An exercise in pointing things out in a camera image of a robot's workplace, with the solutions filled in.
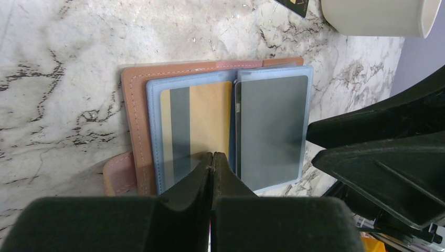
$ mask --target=card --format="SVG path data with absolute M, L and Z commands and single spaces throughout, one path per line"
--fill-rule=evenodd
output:
M 308 12 L 309 0 L 276 0 L 276 1 L 281 5 L 283 5 L 284 7 L 297 13 L 301 17 L 306 17 L 306 13 Z

